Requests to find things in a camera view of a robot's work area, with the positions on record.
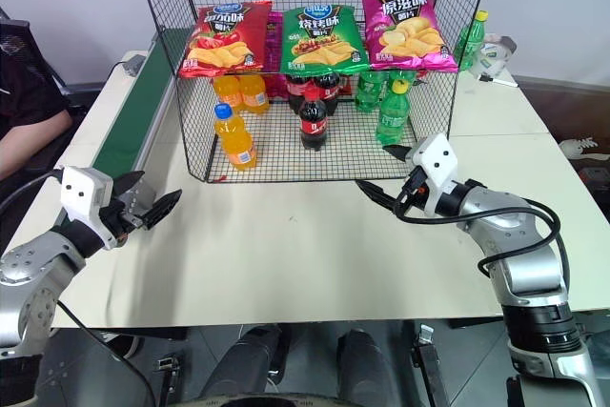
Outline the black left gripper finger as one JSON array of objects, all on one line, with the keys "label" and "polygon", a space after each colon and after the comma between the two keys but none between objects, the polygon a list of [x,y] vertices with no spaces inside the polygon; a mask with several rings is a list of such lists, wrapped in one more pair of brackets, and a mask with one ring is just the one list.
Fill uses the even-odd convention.
[{"label": "black left gripper finger", "polygon": [[171,193],[166,193],[157,199],[152,207],[147,210],[142,216],[142,224],[146,230],[152,229],[156,224],[163,220],[171,213],[182,195],[181,190],[176,190]]},{"label": "black left gripper finger", "polygon": [[144,175],[143,171],[123,173],[113,180],[113,193],[123,194],[132,189]]}]

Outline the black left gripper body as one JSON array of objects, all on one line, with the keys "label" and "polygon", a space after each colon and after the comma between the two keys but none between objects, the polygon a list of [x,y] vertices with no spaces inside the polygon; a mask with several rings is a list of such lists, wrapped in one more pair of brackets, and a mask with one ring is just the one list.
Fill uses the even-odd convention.
[{"label": "black left gripper body", "polygon": [[141,216],[153,206],[156,191],[145,181],[140,181],[123,194],[113,193],[110,203],[101,209],[101,220],[117,241],[126,241],[130,232],[142,226]]}]

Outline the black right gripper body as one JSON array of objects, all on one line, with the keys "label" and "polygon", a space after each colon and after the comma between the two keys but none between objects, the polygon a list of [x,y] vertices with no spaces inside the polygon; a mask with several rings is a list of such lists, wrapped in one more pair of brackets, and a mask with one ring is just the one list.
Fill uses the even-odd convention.
[{"label": "black right gripper body", "polygon": [[409,211],[412,207],[424,210],[429,197],[427,178],[428,175],[421,166],[415,166],[412,169],[396,197],[396,211]]}]

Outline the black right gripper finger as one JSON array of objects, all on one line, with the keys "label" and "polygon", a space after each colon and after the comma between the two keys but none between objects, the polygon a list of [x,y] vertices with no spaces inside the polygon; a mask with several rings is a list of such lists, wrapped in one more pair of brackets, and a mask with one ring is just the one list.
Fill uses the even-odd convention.
[{"label": "black right gripper finger", "polygon": [[385,145],[383,146],[383,150],[389,153],[395,159],[406,163],[408,160],[409,153],[411,151],[410,147],[403,145]]},{"label": "black right gripper finger", "polygon": [[395,206],[397,199],[395,197],[385,193],[381,187],[370,181],[357,179],[355,183],[358,188],[377,205],[388,210],[392,214],[396,213]]}]

